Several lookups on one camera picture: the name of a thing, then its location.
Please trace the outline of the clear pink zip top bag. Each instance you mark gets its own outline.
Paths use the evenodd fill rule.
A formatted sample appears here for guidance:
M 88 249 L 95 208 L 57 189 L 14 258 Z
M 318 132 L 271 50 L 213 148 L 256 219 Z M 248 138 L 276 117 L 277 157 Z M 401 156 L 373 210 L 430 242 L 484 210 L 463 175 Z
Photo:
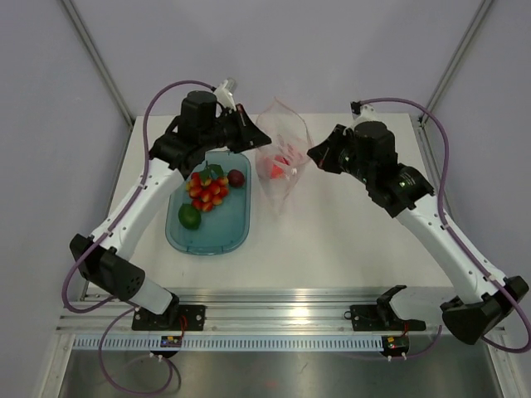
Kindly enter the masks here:
M 271 139 L 256 150 L 256 173 L 272 211 L 279 215 L 309 162 L 313 139 L 301 115 L 279 99 L 257 116 L 256 126 Z

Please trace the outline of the dark purple fake plum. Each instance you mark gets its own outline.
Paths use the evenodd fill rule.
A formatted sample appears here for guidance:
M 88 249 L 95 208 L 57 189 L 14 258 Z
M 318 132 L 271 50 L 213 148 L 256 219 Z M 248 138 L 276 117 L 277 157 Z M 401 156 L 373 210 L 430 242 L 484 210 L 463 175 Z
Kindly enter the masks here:
M 236 169 L 232 169 L 227 174 L 227 180 L 228 180 L 228 184 L 234 188 L 243 187 L 246 182 L 246 178 L 243 172 L 236 170 Z

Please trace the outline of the red yellow fake apple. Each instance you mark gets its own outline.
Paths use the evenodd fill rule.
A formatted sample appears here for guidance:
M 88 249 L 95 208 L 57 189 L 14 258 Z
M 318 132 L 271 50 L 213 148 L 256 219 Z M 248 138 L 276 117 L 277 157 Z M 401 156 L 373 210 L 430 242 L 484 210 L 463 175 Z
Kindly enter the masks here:
M 266 159 L 266 175 L 270 179 L 287 178 L 291 173 L 291 160 L 275 155 Z

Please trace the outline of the red strawberry bunch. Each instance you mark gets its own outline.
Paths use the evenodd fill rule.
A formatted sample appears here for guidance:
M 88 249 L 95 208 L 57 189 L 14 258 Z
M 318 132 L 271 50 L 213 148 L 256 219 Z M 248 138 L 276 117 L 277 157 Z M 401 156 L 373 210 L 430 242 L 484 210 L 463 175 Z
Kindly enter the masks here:
M 229 193 L 229 180 L 222 166 L 206 162 L 198 172 L 193 172 L 186 182 L 186 192 L 191 206 L 209 212 L 220 206 Z

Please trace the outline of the green fake lime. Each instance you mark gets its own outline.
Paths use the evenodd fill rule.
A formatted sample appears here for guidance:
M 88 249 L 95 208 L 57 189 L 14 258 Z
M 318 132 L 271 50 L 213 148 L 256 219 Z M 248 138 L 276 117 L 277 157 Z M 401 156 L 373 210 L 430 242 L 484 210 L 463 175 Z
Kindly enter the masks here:
M 187 230 L 197 230 L 202 222 L 202 216 L 192 204 L 183 203 L 178 210 L 178 220 Z

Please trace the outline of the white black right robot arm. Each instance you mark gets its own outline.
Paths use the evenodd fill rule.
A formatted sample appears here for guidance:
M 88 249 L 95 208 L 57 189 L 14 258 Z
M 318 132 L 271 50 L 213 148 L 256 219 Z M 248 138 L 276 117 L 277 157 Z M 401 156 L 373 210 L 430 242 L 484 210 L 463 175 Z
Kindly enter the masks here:
M 456 292 L 441 304 L 441 318 L 461 342 L 474 345 L 484 339 L 529 291 L 522 277 L 506 276 L 465 243 L 439 209 L 433 186 L 414 167 L 398 161 L 395 136 L 385 123 L 338 124 L 307 154 L 325 172 L 358 179 L 371 200 L 422 243 Z

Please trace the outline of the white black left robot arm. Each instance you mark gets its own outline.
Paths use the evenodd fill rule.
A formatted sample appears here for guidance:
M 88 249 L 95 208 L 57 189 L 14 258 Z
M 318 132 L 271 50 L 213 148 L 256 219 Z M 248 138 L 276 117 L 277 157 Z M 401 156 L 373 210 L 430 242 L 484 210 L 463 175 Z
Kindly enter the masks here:
M 122 202 L 89 236 L 71 240 L 75 270 L 111 298 L 148 313 L 158 328 L 173 328 L 180 322 L 178 296 L 129 261 L 142 234 L 208 152 L 242 153 L 270 142 L 225 85 L 189 92 L 163 135 L 145 145 L 143 171 Z

